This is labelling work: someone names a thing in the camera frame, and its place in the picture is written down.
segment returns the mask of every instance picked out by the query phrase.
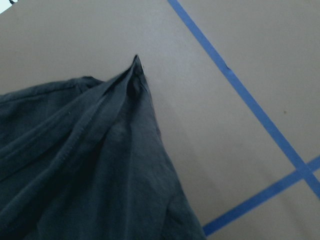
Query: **blue painter's tape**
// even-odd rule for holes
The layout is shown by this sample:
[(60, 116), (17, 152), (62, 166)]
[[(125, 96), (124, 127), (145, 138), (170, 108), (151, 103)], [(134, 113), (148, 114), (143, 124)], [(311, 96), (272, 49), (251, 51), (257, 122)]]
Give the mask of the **blue painter's tape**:
[[(310, 161), (308, 164), (309, 168), (314, 172), (320, 169), (320, 156)], [(281, 193), (283, 190), (289, 188), (294, 185), (298, 181), (302, 179), (302, 176), (298, 173), (298, 171), (294, 171), (291, 174), (285, 176), (281, 180), (262, 190), (258, 194), (252, 196), (248, 200), (229, 210), (225, 214), (219, 216), (215, 220), (209, 222), (203, 227), (203, 231), (206, 236), (213, 234), (219, 229), (223, 228), (227, 224), (233, 222), (237, 218), (243, 216), (248, 213), (252, 209), (256, 208), (260, 204), (266, 202), (271, 199), (275, 195)]]
[(229, 83), (233, 86), (242, 100), (246, 103), (249, 109), (253, 112), (256, 118), (260, 121), (269, 135), (273, 138), (276, 144), (280, 147), (283, 153), (288, 157), (290, 162), (294, 165), (297, 172), (302, 176), (302, 178), (306, 181), (312, 191), (317, 195), (320, 199), (320, 182), (312, 173), (310, 168), (304, 163), (295, 149), (291, 146), (291, 144), (287, 141), (287, 139), (283, 136), (283, 134), (278, 130), (276, 125), (271, 121), (268, 115), (264, 112), (264, 110), (259, 106), (257, 101), (252, 97), (246, 87), (241, 83), (238, 77), (234, 74), (234, 72), (226, 65), (223, 58), (219, 55), (216, 49), (212, 46), (206, 36), (201, 32), (198, 26), (194, 23), (194, 21), (190, 18), (187, 12), (183, 9), (180, 3), (177, 0), (168, 0), (171, 4), (172, 8), (179, 15), (184, 24), (189, 28), (194, 37), (201, 44), (203, 49), (207, 52), (213, 62), (217, 65), (223, 75), (227, 78)]

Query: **fabric fold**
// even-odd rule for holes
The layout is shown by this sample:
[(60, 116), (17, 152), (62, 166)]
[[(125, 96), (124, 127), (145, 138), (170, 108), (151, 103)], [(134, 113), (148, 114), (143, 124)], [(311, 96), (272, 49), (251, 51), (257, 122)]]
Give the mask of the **fabric fold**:
[(176, 239), (204, 239), (138, 56), (107, 82), (84, 76), (0, 96), (0, 130), (0, 239), (160, 239), (177, 193), (176, 214), (189, 213), (179, 228), (193, 231)]

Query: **cloth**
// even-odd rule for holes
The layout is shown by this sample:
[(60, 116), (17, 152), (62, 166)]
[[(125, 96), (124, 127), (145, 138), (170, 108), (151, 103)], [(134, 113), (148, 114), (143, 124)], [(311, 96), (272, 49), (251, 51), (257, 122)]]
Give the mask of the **cloth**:
[(203, 240), (138, 56), (0, 96), (0, 240)]

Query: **concrete floor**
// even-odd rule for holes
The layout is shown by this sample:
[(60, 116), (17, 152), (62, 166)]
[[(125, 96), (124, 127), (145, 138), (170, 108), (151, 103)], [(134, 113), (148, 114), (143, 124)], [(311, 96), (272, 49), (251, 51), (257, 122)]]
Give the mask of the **concrete floor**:
[[(320, 155), (320, 2), (179, 2), (302, 159)], [(135, 54), (202, 225), (295, 170), (166, 0), (21, 0), (0, 14), (0, 94), (106, 81)], [(317, 240), (319, 220), (301, 180), (208, 239)]]

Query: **dark gray shirt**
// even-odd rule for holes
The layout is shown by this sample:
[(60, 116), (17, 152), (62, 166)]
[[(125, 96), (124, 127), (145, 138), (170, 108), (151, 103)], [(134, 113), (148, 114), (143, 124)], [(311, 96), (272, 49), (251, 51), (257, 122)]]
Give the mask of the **dark gray shirt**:
[(136, 56), (0, 96), (0, 240), (203, 240)]

